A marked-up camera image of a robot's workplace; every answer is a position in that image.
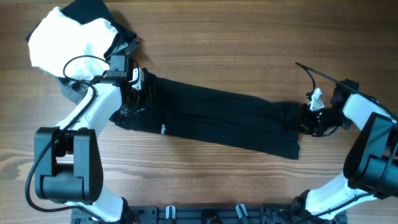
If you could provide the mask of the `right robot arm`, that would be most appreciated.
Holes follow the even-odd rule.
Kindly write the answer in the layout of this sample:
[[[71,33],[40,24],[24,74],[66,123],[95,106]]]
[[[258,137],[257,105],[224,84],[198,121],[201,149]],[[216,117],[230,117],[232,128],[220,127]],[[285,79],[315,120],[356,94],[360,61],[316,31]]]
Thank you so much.
[[[360,133],[342,173],[295,198],[292,223],[330,222],[361,202],[397,196],[397,119],[348,79],[336,82],[331,104],[343,123],[354,124]]]

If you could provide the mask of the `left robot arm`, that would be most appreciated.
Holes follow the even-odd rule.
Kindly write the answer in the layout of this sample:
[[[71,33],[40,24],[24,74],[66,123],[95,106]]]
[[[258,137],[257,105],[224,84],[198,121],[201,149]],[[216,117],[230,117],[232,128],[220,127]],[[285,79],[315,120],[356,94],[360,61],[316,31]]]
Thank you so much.
[[[25,198],[40,212],[71,210],[71,223],[139,223],[126,199],[103,184],[97,138],[115,112],[137,101],[144,73],[128,55],[112,55],[107,63],[91,80],[66,76],[86,85],[86,95],[55,127],[35,134]]]

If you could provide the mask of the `black polo shirt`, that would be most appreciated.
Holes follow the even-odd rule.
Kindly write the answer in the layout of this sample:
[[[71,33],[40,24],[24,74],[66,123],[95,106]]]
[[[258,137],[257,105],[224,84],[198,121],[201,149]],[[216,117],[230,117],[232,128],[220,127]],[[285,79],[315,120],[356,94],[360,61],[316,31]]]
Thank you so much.
[[[175,82],[144,72],[138,104],[115,112],[123,129],[298,159],[300,105]]]

